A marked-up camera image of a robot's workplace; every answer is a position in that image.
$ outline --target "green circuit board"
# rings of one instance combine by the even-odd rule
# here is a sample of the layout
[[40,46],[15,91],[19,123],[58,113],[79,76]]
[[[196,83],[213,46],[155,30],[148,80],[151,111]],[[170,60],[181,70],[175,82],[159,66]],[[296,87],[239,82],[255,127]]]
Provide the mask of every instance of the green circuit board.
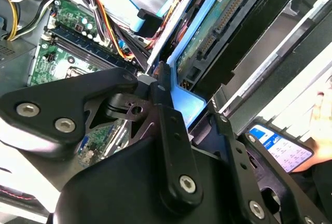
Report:
[[206,15],[200,27],[195,32],[190,43],[185,48],[179,59],[176,61],[176,68],[178,78],[181,77],[181,73],[186,68],[186,65],[190,59],[195,59],[194,53],[201,48],[202,42],[209,35],[209,33],[217,26],[217,21],[225,14],[225,9],[231,0],[217,0],[209,13]]
[[[99,69],[53,46],[51,43],[42,40],[40,42],[40,50],[33,63],[28,86],[71,78],[96,71],[99,71]],[[84,138],[87,142],[85,143],[86,147],[79,152],[78,159],[80,164],[84,166],[91,165],[91,163],[85,162],[89,160],[88,150],[90,148],[94,149],[95,153],[98,150],[103,150],[104,146],[107,145],[108,133],[110,133],[111,129],[112,126],[99,128],[89,133]]]
[[78,6],[67,0],[56,0],[51,16],[72,30],[80,33],[86,31],[94,36],[97,35],[95,19],[87,13],[83,6]]
[[98,68],[42,40],[28,86],[99,71]]

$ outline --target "silver screw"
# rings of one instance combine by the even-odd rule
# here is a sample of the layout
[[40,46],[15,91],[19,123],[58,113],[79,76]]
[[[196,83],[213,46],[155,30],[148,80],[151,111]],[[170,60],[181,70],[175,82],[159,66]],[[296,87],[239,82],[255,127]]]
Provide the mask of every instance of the silver screw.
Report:
[[16,107],[16,112],[23,117],[35,117],[40,109],[32,103],[22,103]]
[[220,118],[222,119],[223,122],[227,123],[228,120],[225,116],[221,116]]
[[73,120],[67,119],[67,118],[58,119],[55,123],[55,126],[58,131],[64,132],[64,133],[73,132],[76,128],[76,125],[73,122]]
[[253,143],[256,142],[256,139],[254,138],[254,136],[248,134],[248,138],[251,142],[253,142]]
[[315,224],[308,216],[305,217],[305,221],[307,224]]
[[158,85],[158,88],[162,91],[166,91],[166,89],[162,85]]
[[189,194],[193,194],[196,191],[195,182],[191,177],[186,175],[180,177],[180,186]]
[[132,78],[130,75],[128,75],[128,74],[124,74],[123,77],[124,77],[124,79],[126,79],[126,80],[130,80],[130,81],[133,80],[133,78]]
[[255,202],[255,201],[250,201],[249,202],[249,207],[251,212],[258,218],[263,220],[265,218],[265,213],[264,210],[261,208],[261,206]]

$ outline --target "wire bundle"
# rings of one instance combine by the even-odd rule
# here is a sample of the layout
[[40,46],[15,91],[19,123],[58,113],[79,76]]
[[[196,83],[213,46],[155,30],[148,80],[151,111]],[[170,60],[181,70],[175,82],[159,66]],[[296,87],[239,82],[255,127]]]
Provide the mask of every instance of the wire bundle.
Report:
[[180,1],[181,0],[174,0],[173,1],[172,6],[170,7],[166,17],[164,18],[163,23],[161,24],[161,27],[159,28],[159,30],[156,32],[156,34],[152,38],[152,41],[150,42],[150,44],[146,47],[147,49],[151,49],[151,48],[154,47],[155,43],[158,41],[161,33],[164,31],[169,19],[171,18],[171,15],[173,14],[175,8],[178,6]]
[[40,23],[41,19],[43,18],[47,8],[54,2],[54,0],[43,0],[37,10],[36,16],[34,17],[34,19],[25,27],[23,27],[22,29],[18,30],[17,26],[18,26],[18,21],[19,21],[19,17],[17,16],[17,14],[15,14],[16,16],[14,17],[14,23],[13,23],[13,30],[10,33],[9,37],[7,38],[7,40],[10,41],[14,41],[17,38],[19,38],[20,36],[23,36],[31,31],[33,31],[38,24]]
[[10,4],[10,8],[12,11],[12,29],[9,33],[7,40],[12,41],[17,32],[17,26],[19,24],[19,13],[18,13],[18,4],[13,3],[12,1],[8,0]]
[[[147,60],[149,53],[141,44],[131,37],[125,30],[121,29],[106,13],[105,7],[99,0],[82,0],[94,13],[101,39],[106,35],[112,40],[120,56],[132,60],[134,57],[140,61]],[[127,53],[120,48],[118,39],[123,40],[131,52]]]

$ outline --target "black mounting arm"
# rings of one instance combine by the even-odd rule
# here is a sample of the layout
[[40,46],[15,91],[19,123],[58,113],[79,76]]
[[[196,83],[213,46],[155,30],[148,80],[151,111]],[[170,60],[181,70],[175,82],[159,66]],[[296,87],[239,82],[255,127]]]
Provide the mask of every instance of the black mounting arm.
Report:
[[74,176],[49,223],[275,224],[274,214],[281,223],[329,223],[257,139],[235,139],[225,117],[215,119],[228,162],[192,148],[162,67],[145,83],[115,68],[0,98],[0,140],[44,157],[70,155],[116,118],[132,121],[130,146]]

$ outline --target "black plastic bracket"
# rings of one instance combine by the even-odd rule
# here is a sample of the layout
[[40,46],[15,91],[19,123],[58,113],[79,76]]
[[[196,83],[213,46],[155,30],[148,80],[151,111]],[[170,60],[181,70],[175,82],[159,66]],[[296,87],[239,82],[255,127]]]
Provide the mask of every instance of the black plastic bracket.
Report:
[[150,85],[149,100],[153,107],[143,123],[132,123],[129,145],[155,139],[160,196],[168,209],[184,214],[203,200],[187,129],[182,114],[173,108],[169,90],[154,82]]
[[215,115],[218,130],[225,135],[228,162],[236,192],[238,223],[273,223],[277,220],[266,208],[245,146],[235,139],[229,120]]
[[264,175],[258,180],[260,190],[270,188],[280,199],[282,223],[330,223],[255,136],[246,133],[239,140]]
[[[102,103],[114,94],[134,92],[137,84],[137,79],[125,69],[113,68],[7,93],[0,98],[0,120],[3,120],[0,123],[7,124],[1,129],[16,128],[21,134],[16,138],[17,133],[2,132],[0,139],[7,145],[45,157],[73,155],[86,134],[86,125],[90,126]],[[38,113],[30,117],[20,115],[17,107],[22,103],[34,104]],[[56,128],[55,123],[61,118],[74,123],[72,132]],[[21,135],[26,135],[24,142],[19,140]]]

